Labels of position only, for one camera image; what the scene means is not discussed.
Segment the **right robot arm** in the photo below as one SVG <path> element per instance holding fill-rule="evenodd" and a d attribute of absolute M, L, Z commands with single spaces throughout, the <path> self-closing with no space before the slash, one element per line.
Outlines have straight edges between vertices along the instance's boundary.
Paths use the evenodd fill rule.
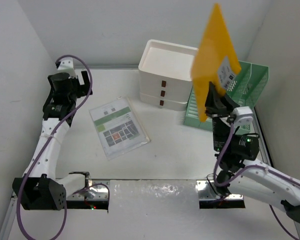
<path fill-rule="evenodd" d="M 222 195 L 240 194 L 274 206 L 300 224 L 300 180 L 257 158 L 259 135 L 236 134 L 254 120 L 248 106 L 239 106 L 227 94 L 208 85 L 205 112 L 212 119 L 213 149 L 217 152 L 213 184 Z"/>

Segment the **clear sleeve with documents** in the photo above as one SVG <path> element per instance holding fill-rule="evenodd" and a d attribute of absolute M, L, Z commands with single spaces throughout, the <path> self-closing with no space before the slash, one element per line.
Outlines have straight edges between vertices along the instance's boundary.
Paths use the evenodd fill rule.
<path fill-rule="evenodd" d="M 118 97 L 89 113 L 108 160 L 151 142 L 128 97 Z"/>

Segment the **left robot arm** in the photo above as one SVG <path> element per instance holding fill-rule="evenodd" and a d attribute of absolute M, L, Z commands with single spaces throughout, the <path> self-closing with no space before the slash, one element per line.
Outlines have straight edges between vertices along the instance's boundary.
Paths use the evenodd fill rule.
<path fill-rule="evenodd" d="M 67 197 L 86 186 L 86 172 L 71 172 L 56 179 L 56 167 L 63 140 L 72 125 L 77 100 L 92 94 L 91 74 L 59 72 L 48 76 L 49 95 L 43 105 L 42 129 L 35 153 L 22 177 L 16 177 L 12 189 L 24 210 L 61 210 Z"/>

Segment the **white three-drawer storage box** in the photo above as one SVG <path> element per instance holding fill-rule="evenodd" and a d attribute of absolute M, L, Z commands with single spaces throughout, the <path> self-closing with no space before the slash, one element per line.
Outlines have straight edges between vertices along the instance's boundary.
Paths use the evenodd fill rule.
<path fill-rule="evenodd" d="M 140 100 L 184 111 L 193 87 L 190 72 L 197 51 L 195 47 L 149 40 L 138 65 Z"/>

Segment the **orange plastic folder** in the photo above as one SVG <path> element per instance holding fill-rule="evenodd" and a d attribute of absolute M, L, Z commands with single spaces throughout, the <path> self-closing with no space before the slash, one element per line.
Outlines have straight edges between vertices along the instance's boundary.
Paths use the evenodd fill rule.
<path fill-rule="evenodd" d="M 241 70 L 221 5 L 215 3 L 190 71 L 201 122 L 208 118 L 205 104 L 209 84 L 213 83 L 218 95 L 223 97 Z"/>

